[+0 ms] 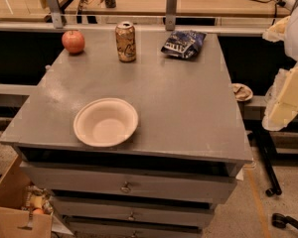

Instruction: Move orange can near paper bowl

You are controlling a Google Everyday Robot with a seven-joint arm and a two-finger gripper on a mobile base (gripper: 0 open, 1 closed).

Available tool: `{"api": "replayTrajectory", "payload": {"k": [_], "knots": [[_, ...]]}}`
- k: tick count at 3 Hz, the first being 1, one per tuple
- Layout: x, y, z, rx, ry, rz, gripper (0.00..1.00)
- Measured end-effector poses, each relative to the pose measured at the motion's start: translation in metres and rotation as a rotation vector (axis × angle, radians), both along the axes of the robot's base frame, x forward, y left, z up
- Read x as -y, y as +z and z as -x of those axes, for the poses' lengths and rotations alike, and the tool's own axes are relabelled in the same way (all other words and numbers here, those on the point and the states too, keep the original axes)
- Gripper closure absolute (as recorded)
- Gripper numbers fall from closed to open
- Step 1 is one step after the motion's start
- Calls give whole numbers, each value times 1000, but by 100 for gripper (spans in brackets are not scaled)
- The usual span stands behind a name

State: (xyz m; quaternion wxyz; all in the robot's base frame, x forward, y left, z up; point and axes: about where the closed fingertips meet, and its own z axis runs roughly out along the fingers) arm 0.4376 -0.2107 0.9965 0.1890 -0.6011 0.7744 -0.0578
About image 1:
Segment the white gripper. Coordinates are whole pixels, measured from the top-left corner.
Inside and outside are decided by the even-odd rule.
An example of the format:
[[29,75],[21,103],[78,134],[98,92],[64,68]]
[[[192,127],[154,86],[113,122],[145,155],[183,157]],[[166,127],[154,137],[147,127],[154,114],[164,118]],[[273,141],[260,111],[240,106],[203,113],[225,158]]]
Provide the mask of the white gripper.
[[[284,40],[285,54],[298,61],[298,6],[290,17],[284,17],[266,29],[262,38],[273,43]],[[280,131],[297,115],[298,63],[290,70],[280,68],[276,74],[262,126],[268,131]]]

